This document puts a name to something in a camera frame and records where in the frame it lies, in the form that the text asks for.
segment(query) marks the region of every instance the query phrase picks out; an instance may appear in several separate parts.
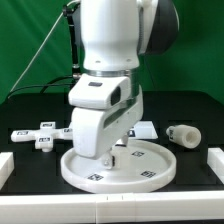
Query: green backdrop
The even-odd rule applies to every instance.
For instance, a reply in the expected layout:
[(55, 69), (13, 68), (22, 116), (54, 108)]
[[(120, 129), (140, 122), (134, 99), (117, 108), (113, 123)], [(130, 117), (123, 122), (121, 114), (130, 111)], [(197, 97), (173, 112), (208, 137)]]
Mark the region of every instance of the green backdrop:
[[(178, 39), (165, 54), (147, 56), (145, 60), (140, 58), (140, 82), (143, 89), (203, 91), (224, 103), (224, 1), (173, 1), (180, 17)], [(1, 0), (1, 102), (67, 2)], [(63, 18), (17, 87), (45, 84), (55, 77), (71, 75), (70, 53), (68, 26)]]

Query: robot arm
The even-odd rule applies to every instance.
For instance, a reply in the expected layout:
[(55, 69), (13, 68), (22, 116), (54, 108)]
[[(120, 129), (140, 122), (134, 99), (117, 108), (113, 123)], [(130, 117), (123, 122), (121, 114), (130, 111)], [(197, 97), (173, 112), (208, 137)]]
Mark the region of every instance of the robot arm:
[(76, 39), (84, 45), (87, 72), (69, 94), (76, 106), (72, 123), (78, 155), (98, 159), (141, 119), (138, 54), (153, 51), (151, 34), (161, 12), (176, 18), (177, 33), (177, 15), (170, 6), (169, 0), (82, 0), (81, 38)]

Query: white plastic part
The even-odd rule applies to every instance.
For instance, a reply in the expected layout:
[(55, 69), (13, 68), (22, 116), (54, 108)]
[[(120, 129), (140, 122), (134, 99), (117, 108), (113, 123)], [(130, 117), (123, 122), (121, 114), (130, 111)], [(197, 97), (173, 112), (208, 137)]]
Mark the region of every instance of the white plastic part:
[(200, 131), (195, 127), (187, 125), (170, 126), (166, 130), (166, 134), (171, 142), (189, 149), (196, 148), (201, 142)]
[(139, 121), (129, 131), (131, 139), (157, 139), (155, 127), (151, 121)]
[(119, 88), (122, 102), (131, 95), (131, 81), (129, 77), (95, 77), (83, 74), (78, 83), (69, 92), (69, 103), (73, 106), (109, 109), (113, 92)]
[(50, 152), (54, 147), (53, 138), (51, 136), (40, 136), (36, 139), (35, 149), (42, 149), (43, 152)]
[(86, 69), (122, 71), (139, 66), (136, 0), (82, 0), (81, 27)]
[(78, 155), (98, 159), (141, 119), (143, 114), (141, 90), (132, 106), (125, 111), (120, 109), (123, 109), (122, 103), (109, 110), (78, 107), (73, 110), (73, 145)]
[(143, 34), (141, 36), (141, 47), (139, 54), (144, 54), (152, 33), (152, 28), (155, 20), (158, 0), (138, 0), (138, 5), (143, 9)]
[(224, 152), (220, 148), (209, 148), (207, 163), (224, 184)]
[(13, 142), (35, 142), (36, 149), (42, 149), (43, 152), (51, 152), (54, 146), (54, 139), (72, 140), (72, 129), (55, 129), (55, 122), (41, 122), (40, 130), (19, 130), (13, 131), (11, 140)]
[(129, 140), (127, 147), (114, 146), (111, 154), (115, 164), (107, 170), (100, 159), (80, 157), (71, 149), (61, 159), (62, 176), (93, 193), (142, 193), (167, 185), (176, 174), (175, 156), (160, 145)]
[(222, 220), (223, 207), (224, 191), (0, 197), (4, 224)]
[(0, 190), (14, 170), (14, 159), (12, 152), (0, 153)]

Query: black cable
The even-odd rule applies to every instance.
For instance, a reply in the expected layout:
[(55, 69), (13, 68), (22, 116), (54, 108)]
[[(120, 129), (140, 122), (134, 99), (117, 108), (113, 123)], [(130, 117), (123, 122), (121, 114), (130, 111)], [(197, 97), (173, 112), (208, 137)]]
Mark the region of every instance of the black cable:
[(148, 73), (149, 73), (149, 76), (150, 76), (150, 79), (151, 79), (151, 82), (152, 82), (152, 86), (153, 86), (154, 90), (157, 91), (158, 88), (157, 88), (157, 85), (155, 83), (154, 76), (152, 75), (152, 73), (150, 71), (149, 64), (146, 61), (146, 56), (144, 56), (144, 64), (146, 65), (146, 68), (148, 70)]
[(57, 87), (57, 86), (71, 86), (71, 83), (63, 83), (63, 84), (46, 84), (46, 85), (32, 85), (32, 86), (24, 86), (18, 89), (15, 89), (11, 92), (8, 93), (8, 95), (6, 96), (5, 100), (8, 100), (13, 93), (24, 90), (24, 89), (32, 89), (32, 88), (43, 88), (44, 86), (48, 86), (48, 87)]
[(46, 89), (49, 87), (50, 84), (53, 84), (53, 83), (61, 81), (61, 80), (72, 79), (72, 78), (73, 78), (73, 76), (71, 76), (71, 75), (55, 78), (55, 79), (51, 80), (50, 82), (48, 82), (46, 85), (44, 85), (42, 90), (40, 91), (40, 93), (44, 93), (46, 91)]

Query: white block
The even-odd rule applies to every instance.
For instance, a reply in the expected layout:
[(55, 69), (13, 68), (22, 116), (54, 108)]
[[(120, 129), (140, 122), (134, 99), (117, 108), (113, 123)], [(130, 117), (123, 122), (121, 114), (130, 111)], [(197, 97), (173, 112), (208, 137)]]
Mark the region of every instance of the white block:
[(10, 174), (14, 170), (13, 153), (1, 153), (0, 154), (0, 190), (9, 178)]
[(95, 195), (2, 196), (0, 223), (95, 223)]
[(134, 194), (98, 195), (96, 223), (135, 222)]
[(158, 135), (151, 121), (139, 121), (129, 132), (131, 139), (157, 139)]
[(224, 152), (220, 148), (209, 148), (207, 163), (224, 184)]

